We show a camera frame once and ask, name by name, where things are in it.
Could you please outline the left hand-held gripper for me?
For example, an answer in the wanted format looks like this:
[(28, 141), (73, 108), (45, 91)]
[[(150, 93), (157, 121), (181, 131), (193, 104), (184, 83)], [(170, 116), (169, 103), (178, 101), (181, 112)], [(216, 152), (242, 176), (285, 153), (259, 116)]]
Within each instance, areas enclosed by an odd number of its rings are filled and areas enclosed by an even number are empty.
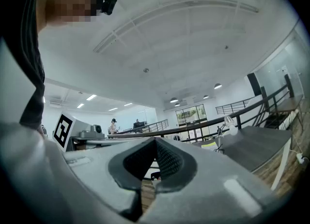
[(73, 151), (74, 142), (105, 139), (100, 125), (90, 125), (78, 120), (67, 112), (61, 112), (53, 131), (53, 140), (62, 152)]

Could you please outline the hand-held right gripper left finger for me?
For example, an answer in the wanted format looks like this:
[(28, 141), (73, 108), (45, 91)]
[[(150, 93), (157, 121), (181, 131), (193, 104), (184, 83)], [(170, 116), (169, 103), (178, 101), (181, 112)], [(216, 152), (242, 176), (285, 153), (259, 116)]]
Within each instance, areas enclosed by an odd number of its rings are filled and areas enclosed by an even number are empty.
[(157, 224), (155, 205), (142, 210), (142, 179), (155, 158), (153, 138), (102, 149), (63, 153), (48, 143), (48, 159), (60, 200), (53, 224)]

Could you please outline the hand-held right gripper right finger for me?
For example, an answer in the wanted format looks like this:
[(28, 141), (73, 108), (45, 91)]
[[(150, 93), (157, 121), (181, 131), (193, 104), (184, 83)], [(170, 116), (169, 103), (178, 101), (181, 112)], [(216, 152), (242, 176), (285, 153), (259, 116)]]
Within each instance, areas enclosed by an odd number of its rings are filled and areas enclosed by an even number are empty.
[(282, 207), (270, 187), (226, 155), (155, 142), (161, 182), (142, 224), (263, 224)]

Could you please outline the dark grey table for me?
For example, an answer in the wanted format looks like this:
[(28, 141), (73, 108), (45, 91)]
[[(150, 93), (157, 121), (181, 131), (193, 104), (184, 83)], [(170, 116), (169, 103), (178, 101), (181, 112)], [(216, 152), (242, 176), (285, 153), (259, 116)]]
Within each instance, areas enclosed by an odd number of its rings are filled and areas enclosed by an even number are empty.
[(247, 126), (239, 130), (236, 135), (227, 134), (193, 145), (211, 149), (215, 148), (213, 144), (216, 143), (219, 148), (224, 150), (225, 155), (252, 173), (259, 170), (282, 151), (278, 172), (271, 186), (271, 190), (275, 190), (286, 167), (291, 142), (292, 132), (289, 130)]

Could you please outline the glass entrance doors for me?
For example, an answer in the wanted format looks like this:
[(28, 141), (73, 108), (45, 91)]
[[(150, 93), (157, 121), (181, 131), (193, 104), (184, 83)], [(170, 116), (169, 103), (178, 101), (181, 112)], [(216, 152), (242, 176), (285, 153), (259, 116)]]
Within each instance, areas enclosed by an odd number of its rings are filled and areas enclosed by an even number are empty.
[[(175, 113), (179, 128), (184, 126), (198, 125), (200, 123), (207, 122), (207, 115), (203, 104), (181, 109), (175, 111)], [(192, 138), (201, 137), (207, 134), (210, 134), (209, 127), (203, 127), (191, 131), (181, 132), (180, 138), (182, 140), (188, 140)]]

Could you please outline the black metal railing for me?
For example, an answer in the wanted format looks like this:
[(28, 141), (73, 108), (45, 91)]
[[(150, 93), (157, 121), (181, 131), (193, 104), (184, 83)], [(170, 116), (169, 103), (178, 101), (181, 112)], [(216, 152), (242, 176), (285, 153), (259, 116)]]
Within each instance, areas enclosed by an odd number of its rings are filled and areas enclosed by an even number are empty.
[(168, 120), (162, 120), (153, 124), (148, 124), (142, 128), (142, 133), (152, 133), (166, 130), (169, 127)]
[(250, 102), (251, 98), (244, 99), (238, 102), (230, 103), (227, 105), (221, 105), (216, 107), (216, 112), (218, 115), (229, 115), (245, 109)]

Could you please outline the person's dark shirt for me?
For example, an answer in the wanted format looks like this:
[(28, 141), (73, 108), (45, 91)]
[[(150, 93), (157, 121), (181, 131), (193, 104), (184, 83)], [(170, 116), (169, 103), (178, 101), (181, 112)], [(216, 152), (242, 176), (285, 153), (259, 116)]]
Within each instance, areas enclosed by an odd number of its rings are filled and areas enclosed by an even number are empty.
[(45, 71), (39, 52), (36, 0), (5, 0), (2, 14), (4, 23), (0, 28), (4, 40), (22, 71), (35, 86), (20, 124), (38, 131), (44, 110)]

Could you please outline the black staircase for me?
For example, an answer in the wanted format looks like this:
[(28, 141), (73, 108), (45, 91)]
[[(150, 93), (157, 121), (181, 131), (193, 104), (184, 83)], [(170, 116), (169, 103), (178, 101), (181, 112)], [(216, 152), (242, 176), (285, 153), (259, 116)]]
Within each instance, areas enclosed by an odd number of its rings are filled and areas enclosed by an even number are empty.
[(264, 122), (263, 127), (269, 128), (269, 129), (281, 129), (281, 125), (284, 123), (284, 121), (288, 118), (289, 113), (288, 112), (280, 112), (280, 113), (274, 113), (270, 114), (266, 121)]

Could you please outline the white power strip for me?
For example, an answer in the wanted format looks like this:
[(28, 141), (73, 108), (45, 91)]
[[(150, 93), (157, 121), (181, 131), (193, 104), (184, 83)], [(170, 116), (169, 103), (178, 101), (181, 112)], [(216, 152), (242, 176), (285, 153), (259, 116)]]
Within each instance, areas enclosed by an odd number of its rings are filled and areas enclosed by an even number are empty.
[(296, 155), (296, 158), (297, 158), (297, 160), (298, 160), (298, 162), (300, 164), (308, 164), (308, 163), (310, 163), (310, 159), (307, 156), (303, 155), (302, 153), (298, 153)]

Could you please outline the tall black doorway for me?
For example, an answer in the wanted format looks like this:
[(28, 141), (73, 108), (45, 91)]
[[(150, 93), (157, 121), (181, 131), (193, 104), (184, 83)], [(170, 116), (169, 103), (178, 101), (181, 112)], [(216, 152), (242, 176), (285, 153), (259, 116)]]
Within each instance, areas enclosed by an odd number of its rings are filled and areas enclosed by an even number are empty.
[(255, 75), (255, 73), (250, 73), (250, 74), (247, 74), (247, 77), (248, 77), (248, 80), (250, 82), (250, 85), (252, 87), (252, 90), (253, 90), (253, 93), (254, 93), (254, 96), (259, 96), (261, 95), (261, 87), (260, 87), (260, 84), (257, 80), (257, 77)]

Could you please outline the small brown side table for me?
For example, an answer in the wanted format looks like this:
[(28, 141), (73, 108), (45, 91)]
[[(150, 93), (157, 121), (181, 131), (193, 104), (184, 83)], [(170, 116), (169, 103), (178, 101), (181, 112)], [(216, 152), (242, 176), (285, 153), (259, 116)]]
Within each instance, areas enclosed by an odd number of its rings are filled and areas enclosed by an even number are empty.
[(303, 95), (297, 95), (295, 97), (289, 97), (287, 99), (284, 99), (280, 104), (274, 103), (273, 106), (271, 106), (271, 109), (268, 111), (269, 114), (274, 114), (274, 113), (280, 113), (280, 112), (288, 112), (289, 116), (291, 115), (292, 112), (296, 114), (295, 117), (297, 117), (302, 130), (303, 130), (303, 120), (302, 120), (302, 113), (301, 113), (301, 100), (303, 99)]

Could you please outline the curved black handrail railing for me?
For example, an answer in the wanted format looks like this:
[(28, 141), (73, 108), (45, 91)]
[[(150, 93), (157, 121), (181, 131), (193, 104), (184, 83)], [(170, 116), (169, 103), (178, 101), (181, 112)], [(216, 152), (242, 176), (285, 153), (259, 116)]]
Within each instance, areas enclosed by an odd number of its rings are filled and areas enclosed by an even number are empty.
[[(296, 96), (289, 76), (285, 75), (284, 80), (285, 84), (275, 92), (271, 93), (270, 95), (267, 95), (265, 88), (261, 87), (262, 92), (260, 95), (261, 100), (258, 100), (252, 104), (249, 102), (245, 109), (242, 109), (238, 112), (229, 115), (221, 115), (217, 119), (207, 120), (207, 122), (203, 122), (198, 125), (184, 126), (181, 128), (174, 128), (174, 129), (167, 128), (166, 130), (159, 132), (142, 133), (142, 128), (144, 127), (143, 126), (129, 130), (127, 132), (123, 131), (118, 134), (109, 134), (108, 141), (117, 141), (121, 139), (129, 140), (131, 138), (143, 138), (151, 136), (168, 137), (169, 135), (176, 137), (178, 140), (182, 142), (197, 143), (199, 141), (207, 141), (217, 137), (217, 126), (221, 127), (224, 124), (225, 116), (230, 116), (233, 119), (235, 127), (237, 127), (238, 130), (241, 130), (247, 126), (264, 128), (264, 122), (270, 115), (268, 111), (271, 109), (271, 106), (273, 106), (274, 103), (280, 104), (284, 99)], [(182, 140), (180, 138), (181, 132), (191, 131), (203, 127), (209, 127), (210, 134), (188, 140)], [(228, 132), (229, 128), (224, 127), (222, 134), (227, 135)]]

